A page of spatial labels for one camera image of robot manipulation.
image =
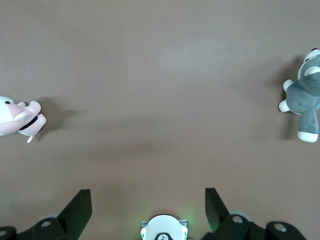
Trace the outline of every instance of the gray plush toy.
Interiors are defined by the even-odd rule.
[[[319,133],[316,111],[320,108],[320,50],[315,48],[305,57],[297,80],[285,81],[283,89],[286,99],[280,102],[280,111],[301,115],[298,137],[314,143]]]

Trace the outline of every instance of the white paw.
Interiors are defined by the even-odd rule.
[[[293,83],[294,83],[294,82],[293,82],[291,79],[288,79],[287,81],[285,81],[285,82],[283,83],[283,85],[282,85],[283,90],[284,90],[285,92],[287,92],[288,87],[289,87],[291,84],[293,84]]]
[[[308,143],[314,143],[318,140],[318,134],[298,131],[298,138]]]
[[[283,100],[282,102],[279,103],[279,109],[283,113],[290,111],[290,108],[288,107],[286,100]]]

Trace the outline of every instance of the plush toy's head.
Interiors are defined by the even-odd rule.
[[[25,124],[17,120],[25,110],[16,105],[12,99],[0,96],[0,136],[16,132]]]
[[[320,50],[313,49],[298,71],[298,81],[308,93],[320,97]]]

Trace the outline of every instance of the beige surface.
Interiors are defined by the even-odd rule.
[[[320,239],[320,142],[280,113],[320,47],[320,1],[2,0],[0,95],[41,103],[35,141],[0,138],[0,226],[23,231],[83,188],[80,239],[140,239],[169,213],[210,230],[205,188],[264,227]]]

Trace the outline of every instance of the plush toy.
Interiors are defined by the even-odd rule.
[[[30,143],[47,122],[40,110],[37,101],[26,106],[24,102],[15,104],[10,98],[0,96],[0,136],[18,132],[30,136],[27,140]]]
[[[301,115],[298,137],[314,143],[319,133],[316,111],[320,108],[320,51],[317,48],[305,57],[297,80],[285,81],[283,89],[286,99],[279,104],[280,111]]]

